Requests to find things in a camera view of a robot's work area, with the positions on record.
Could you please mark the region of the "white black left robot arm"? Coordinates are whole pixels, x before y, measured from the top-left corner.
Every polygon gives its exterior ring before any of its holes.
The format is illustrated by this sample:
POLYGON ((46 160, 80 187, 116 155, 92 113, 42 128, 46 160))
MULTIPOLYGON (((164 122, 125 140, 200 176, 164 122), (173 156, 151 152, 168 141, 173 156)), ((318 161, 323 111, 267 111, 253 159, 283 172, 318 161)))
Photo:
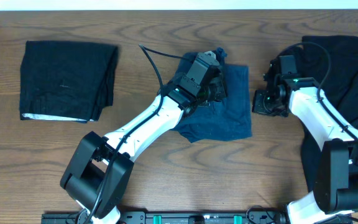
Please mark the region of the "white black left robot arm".
POLYGON ((77 146, 60 181, 82 207, 85 223, 117 223, 117 209, 134 162, 163 133, 207 102, 226 96, 220 69, 186 72, 161 84, 152 104, 123 127, 99 136, 91 131, 77 146))

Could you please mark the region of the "dark blue shorts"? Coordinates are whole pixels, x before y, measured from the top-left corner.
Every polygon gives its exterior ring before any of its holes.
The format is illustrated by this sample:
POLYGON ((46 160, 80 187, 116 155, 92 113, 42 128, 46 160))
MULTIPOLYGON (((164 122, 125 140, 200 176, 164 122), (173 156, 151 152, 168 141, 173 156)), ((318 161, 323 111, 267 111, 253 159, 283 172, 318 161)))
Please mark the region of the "dark blue shorts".
POLYGON ((227 97, 199 106, 174 128, 189 142, 203 139, 233 141, 252 136, 249 96, 249 68, 225 62, 227 53, 218 47, 213 51, 223 66, 227 97))

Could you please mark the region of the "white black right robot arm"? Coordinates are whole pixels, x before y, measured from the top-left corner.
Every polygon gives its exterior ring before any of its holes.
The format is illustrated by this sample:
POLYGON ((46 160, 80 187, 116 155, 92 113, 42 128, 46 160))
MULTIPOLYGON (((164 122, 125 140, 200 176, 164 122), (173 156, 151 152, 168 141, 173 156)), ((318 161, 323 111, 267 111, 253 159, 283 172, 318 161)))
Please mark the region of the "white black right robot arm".
POLYGON ((289 223, 322 223, 358 212, 358 129, 326 98, 314 78, 297 74, 263 75, 252 112, 286 117, 292 113, 316 141, 321 158, 313 189, 287 205, 289 223))

